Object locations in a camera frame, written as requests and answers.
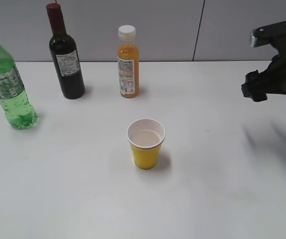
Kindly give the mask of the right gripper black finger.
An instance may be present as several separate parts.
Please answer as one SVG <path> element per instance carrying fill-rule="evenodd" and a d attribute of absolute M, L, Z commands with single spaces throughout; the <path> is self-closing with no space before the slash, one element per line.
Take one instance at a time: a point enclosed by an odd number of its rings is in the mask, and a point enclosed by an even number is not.
<path fill-rule="evenodd" d="M 254 102 L 267 100 L 267 94 L 260 92 L 260 81 L 258 70 L 249 72 L 245 76 L 245 83 L 241 85 L 243 97 L 250 98 Z"/>

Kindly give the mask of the right gripper silver-tipped finger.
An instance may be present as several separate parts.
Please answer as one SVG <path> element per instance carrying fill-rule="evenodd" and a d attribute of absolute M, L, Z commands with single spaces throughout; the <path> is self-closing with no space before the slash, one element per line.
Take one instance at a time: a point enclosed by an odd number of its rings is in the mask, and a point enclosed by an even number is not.
<path fill-rule="evenodd" d="M 251 47 L 271 44 L 276 39 L 286 38 L 286 21 L 262 26 L 251 31 Z"/>

